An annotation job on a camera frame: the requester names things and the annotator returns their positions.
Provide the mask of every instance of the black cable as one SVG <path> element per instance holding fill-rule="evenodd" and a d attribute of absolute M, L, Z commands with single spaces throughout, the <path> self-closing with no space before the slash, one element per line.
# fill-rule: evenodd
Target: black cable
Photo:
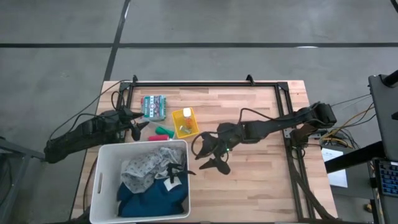
<path fill-rule="evenodd" d="M 65 134 L 63 134 L 62 136 L 68 134 L 68 133 L 75 127 L 75 125 L 76 125 L 77 121 L 79 120 L 79 118 L 80 118 L 81 116 L 83 116 L 83 115 L 97 117 L 97 115 L 91 114 L 91 113 L 81 113 L 81 114 L 79 114 L 79 115 L 77 116 L 77 118 L 75 119 L 75 122 L 73 122 L 72 127 L 70 127 L 70 129 L 69 129 Z"/>
<path fill-rule="evenodd" d="M 4 198 L 3 199 L 1 199 L 1 201 L 0 201 L 0 207 L 2 207 L 2 205 L 3 205 L 3 203 L 6 201 L 6 199 L 8 198 L 8 194 L 10 193 L 10 191 L 11 191 L 11 188 L 12 188 L 12 171 L 11 171 L 11 163 L 10 163 L 10 160 L 9 160 L 9 158 L 7 158 L 6 159 L 6 161 L 7 161 L 7 165 L 8 165 L 8 175 L 9 175 L 9 181 L 10 181 L 10 187 L 8 188 L 8 190 L 7 190 L 7 193 L 5 194 L 5 196 L 4 196 Z"/>
<path fill-rule="evenodd" d="M 371 103 L 371 104 L 369 105 L 368 109 L 365 111 L 365 113 L 362 115 L 362 117 L 361 117 L 359 120 L 355 121 L 355 122 L 352 123 L 352 124 L 349 124 L 348 126 L 351 126 L 351 125 L 353 125 L 353 124 L 357 124 L 358 122 L 362 121 L 362 119 L 366 116 L 366 114 L 369 112 L 369 110 L 371 109 L 372 106 L 373 106 L 373 103 Z"/>
<path fill-rule="evenodd" d="M 313 143 L 306 143 L 307 145 L 309 145 L 309 146 L 319 146 L 319 147 L 322 147 L 320 144 L 313 144 Z"/>
<path fill-rule="evenodd" d="M 353 135 L 350 133 L 350 131 L 348 131 L 345 128 L 342 128 L 341 130 L 339 130 L 339 132 L 343 133 L 343 135 L 349 139 L 349 141 L 350 141 L 351 145 L 354 147 L 354 149 L 361 148 L 361 146 L 359 146 L 359 144 L 354 140 Z"/>
<path fill-rule="evenodd" d="M 296 151 L 297 155 L 299 155 L 299 150 L 298 150 L 297 148 L 294 148 L 294 149 L 292 150 L 292 158 L 293 158 L 293 159 L 298 159 L 298 158 L 296 158 L 296 157 L 293 156 L 293 151 Z M 303 147 L 300 147 L 300 153 L 301 153 L 301 158 L 304 158 L 304 156 L 305 156 L 305 149 L 304 149 Z"/>
<path fill-rule="evenodd" d="M 119 96 L 121 96 L 121 98 L 122 98 L 122 106 L 124 106 L 124 105 L 126 105 L 126 104 L 125 104 L 125 102 L 124 102 L 124 97 L 122 96 L 122 94 L 120 94 L 120 92 L 118 92 L 118 91 L 114 91 L 114 92 L 112 93 L 112 95 L 111 95 L 111 103 L 112 103 L 113 109 L 116 110 L 116 107 L 115 107 L 115 105 L 114 105 L 114 103 L 113 103 L 113 95 L 114 95 L 115 93 L 117 93 Z"/>
<path fill-rule="evenodd" d="M 340 131 L 346 131 L 346 132 L 348 133 L 349 138 L 352 139 L 352 141 L 354 142 L 354 144 L 356 145 L 356 147 L 357 147 L 358 149 L 361 148 L 361 146 L 355 141 L 353 135 L 351 134 L 351 132 L 350 132 L 348 129 L 342 128 Z"/>
<path fill-rule="evenodd" d="M 95 167 L 96 164 L 97 164 L 97 160 L 98 160 L 98 156 L 97 156 L 97 158 L 95 158 L 95 161 L 94 161 L 93 165 L 91 166 L 90 173 L 88 174 L 88 178 L 87 178 L 86 185 L 85 185 L 85 190 L 84 190 L 84 192 L 83 192 L 83 213 L 86 212 L 86 194 L 87 194 L 87 186 L 88 186 L 88 183 L 90 182 L 91 176 L 92 176 L 92 174 L 93 174 L 94 167 Z"/>
<path fill-rule="evenodd" d="M 226 151 L 226 160 L 225 160 L 225 162 L 228 162 L 228 159 L 229 159 L 229 153 L 228 153 L 228 151 Z"/>
<path fill-rule="evenodd" d="M 370 94 L 366 94 L 366 95 L 363 95 L 363 96 L 359 96 L 359 97 L 356 97 L 356 98 L 353 98 L 353 99 L 350 99 L 350 100 L 346 100 L 346 101 L 342 101 L 342 102 L 339 102 L 339 103 L 335 103 L 334 105 L 331 105 L 331 107 L 334 107 L 334 106 L 336 106 L 336 105 L 340 105 L 340 104 L 342 104 L 342 103 L 347 103 L 347 102 L 350 102 L 350 101 L 353 101 L 353 100 L 356 100 L 356 99 L 359 99 L 359 98 L 362 98 L 362 97 L 365 97 L 365 96 L 369 96 Z"/>
<path fill-rule="evenodd" d="M 306 114 L 311 113 L 311 112 L 312 112 L 312 109 L 313 109 L 313 108 L 311 108 L 311 109 L 308 110 L 307 112 L 301 114 L 300 116 L 303 116 L 303 115 L 306 115 Z M 271 120 L 271 121 L 290 121 L 290 120 L 296 119 L 296 118 L 294 118 L 294 117 L 293 117 L 293 118 L 284 118 L 284 119 L 281 119 L 281 118 L 271 118 L 270 116 L 264 115 L 264 114 L 262 114 L 262 113 L 260 113 L 260 112 L 255 111 L 255 110 L 252 110 L 252 109 L 249 109 L 249 108 L 242 108 L 242 109 L 241 109 L 241 112 L 240 112 L 240 114 L 239 114 L 238 124 L 239 124 L 239 123 L 241 122 L 241 120 L 242 120 L 242 114 L 243 114 L 243 111 L 244 111 L 244 110 L 247 110 L 247 111 L 253 112 L 253 113 L 255 113 L 255 114 L 258 114 L 258 115 L 260 115 L 260 116 L 262 116 L 262 117 L 264 117 L 264 118 L 267 118 L 267 119 L 269 119 L 269 120 Z"/>
<path fill-rule="evenodd" d="M 204 131 L 204 132 L 198 134 L 197 136 L 195 136 L 195 137 L 193 138 L 193 140 L 192 140 L 192 142 L 191 142 L 191 152 L 192 152 L 192 154 L 193 154 L 194 156 L 197 156 L 197 155 L 198 155 L 198 154 L 195 153 L 195 151 L 193 150 L 193 144 L 195 143 L 195 141 L 196 141 L 199 137 L 202 137 L 204 134 L 222 134 L 222 133 L 228 132 L 228 131 L 230 131 L 230 130 L 232 130 L 232 129 L 233 129 L 233 128 L 230 128 L 230 129 L 228 129 L 228 130 L 220 131 L 220 132 L 217 132 L 217 131 Z M 215 149 L 216 149 L 216 148 L 214 148 L 211 152 L 209 152 L 208 154 L 206 154 L 204 157 L 210 156 L 210 155 L 214 152 Z"/>
<path fill-rule="evenodd" d="M 373 116 L 371 116 L 371 117 L 370 117 L 369 119 L 367 119 L 366 121 L 360 122 L 360 123 L 358 123 L 358 124 L 346 126 L 346 128 L 350 128 L 350 127 L 358 126 L 358 125 L 360 125 L 360 124 L 364 124 L 364 123 L 366 123 L 366 122 L 372 120 L 375 116 L 376 116 L 376 114 L 374 114 Z"/>
<path fill-rule="evenodd" d="M 71 118 L 67 119 L 64 123 L 62 123 L 60 126 L 58 126 L 51 134 L 49 137 L 49 140 L 51 140 L 52 136 L 54 135 L 54 133 L 56 131 L 58 131 L 62 126 L 64 126 L 65 124 L 67 124 L 70 120 L 72 120 L 74 117 L 78 116 L 81 112 L 83 112 L 84 110 L 86 110 L 89 106 L 91 106 L 98 98 L 100 98 L 104 93 L 106 93 L 108 90 L 110 90 L 112 87 L 116 86 L 117 84 L 121 83 L 121 82 L 126 82 L 126 81 L 130 81 L 130 80 L 120 80 L 117 83 L 111 85 L 109 88 L 107 88 L 104 92 L 102 92 L 101 94 L 99 94 L 91 103 L 89 103 L 87 106 L 85 106 L 82 110 L 80 110 L 79 112 L 77 112 L 75 115 L 73 115 Z"/>

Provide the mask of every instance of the gray patterned cloth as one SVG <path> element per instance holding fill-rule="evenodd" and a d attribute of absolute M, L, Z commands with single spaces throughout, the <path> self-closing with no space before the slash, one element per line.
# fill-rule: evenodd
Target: gray patterned cloth
<path fill-rule="evenodd" d="M 162 147 L 138 155 L 130 160 L 121 175 L 122 181 L 132 193 L 145 192 L 154 183 L 154 179 L 168 177 L 167 164 L 181 164 L 185 167 L 187 162 L 185 153 L 183 149 Z"/>

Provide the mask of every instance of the concrete floor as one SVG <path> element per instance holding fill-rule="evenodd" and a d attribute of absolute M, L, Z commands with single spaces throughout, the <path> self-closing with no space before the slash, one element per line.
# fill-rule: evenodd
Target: concrete floor
<path fill-rule="evenodd" d="M 0 44 L 112 43 L 123 3 L 0 0 Z M 129 6 L 121 42 L 397 42 L 396 20 L 388 0 L 139 0 Z M 41 151 L 49 134 L 100 92 L 110 52 L 0 49 L 0 136 Z M 367 77 L 398 69 L 397 58 L 388 47 L 119 49 L 110 79 L 305 80 L 310 102 L 333 104 L 369 93 Z M 335 113 L 343 122 L 370 102 Z M 351 132 L 362 146 L 380 140 L 375 119 Z M 67 220 L 82 162 L 82 152 L 57 164 L 31 162 L 11 223 Z M 340 218 L 371 221 L 361 209 L 365 200 L 335 200 Z"/>

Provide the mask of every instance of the white paper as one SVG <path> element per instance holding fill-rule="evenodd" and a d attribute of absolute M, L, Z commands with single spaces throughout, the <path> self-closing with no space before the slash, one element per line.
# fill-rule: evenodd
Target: white paper
<path fill-rule="evenodd" d="M 166 186 L 167 191 L 170 191 L 171 189 L 173 189 L 175 186 L 178 186 L 181 184 L 181 181 L 178 177 L 174 177 L 174 183 L 171 183 L 170 178 L 167 178 L 164 181 L 164 185 Z"/>
<path fill-rule="evenodd" d="M 325 148 L 322 149 L 322 157 L 323 161 L 325 162 L 342 155 L 343 152 L 340 151 L 325 149 Z M 339 170 L 336 172 L 332 172 L 331 174 L 328 174 L 328 178 L 330 185 L 337 187 L 348 187 L 346 170 Z"/>

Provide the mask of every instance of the electronic equipment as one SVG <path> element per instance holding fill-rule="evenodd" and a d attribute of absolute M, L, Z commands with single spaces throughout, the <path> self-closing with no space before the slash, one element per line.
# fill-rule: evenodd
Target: electronic equipment
<path fill-rule="evenodd" d="M 380 193 L 398 197 L 398 163 L 376 160 L 376 178 Z"/>

